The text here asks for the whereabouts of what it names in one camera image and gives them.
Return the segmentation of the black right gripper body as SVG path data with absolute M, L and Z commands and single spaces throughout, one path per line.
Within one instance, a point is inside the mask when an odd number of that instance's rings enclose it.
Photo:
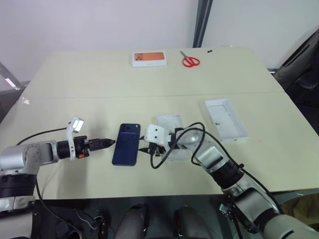
M 149 143 L 148 153 L 151 157 L 164 157 L 166 150 L 163 146 L 156 143 Z

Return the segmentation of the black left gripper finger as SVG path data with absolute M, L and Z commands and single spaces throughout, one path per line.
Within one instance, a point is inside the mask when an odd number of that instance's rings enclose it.
M 96 151 L 96 150 L 109 148 L 110 146 L 112 146 L 112 145 L 111 144 L 90 144 L 89 145 L 89 150 L 90 151 Z
M 102 138 L 102 139 L 97 138 L 97 139 L 88 140 L 88 143 L 90 145 L 113 145 L 115 141 L 108 138 Z

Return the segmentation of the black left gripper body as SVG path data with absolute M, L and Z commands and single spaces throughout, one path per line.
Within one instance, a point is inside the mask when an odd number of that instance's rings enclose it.
M 77 159 L 89 157 L 89 143 L 87 136 L 74 137 L 75 156 Z

